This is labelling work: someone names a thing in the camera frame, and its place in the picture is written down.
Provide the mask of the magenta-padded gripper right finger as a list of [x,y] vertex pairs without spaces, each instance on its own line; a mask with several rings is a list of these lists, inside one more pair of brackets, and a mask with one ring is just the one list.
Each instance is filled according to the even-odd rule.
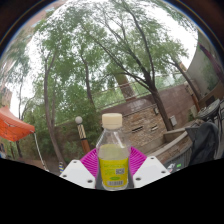
[[140,188],[166,177],[170,172],[155,157],[147,157],[138,149],[132,147],[129,157],[128,188]]

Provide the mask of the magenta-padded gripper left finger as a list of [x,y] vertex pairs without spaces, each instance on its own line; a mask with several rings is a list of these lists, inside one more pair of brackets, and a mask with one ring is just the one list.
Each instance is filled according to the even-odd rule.
[[83,188],[95,189],[98,171],[98,157],[93,149],[80,160],[72,160],[60,177]]

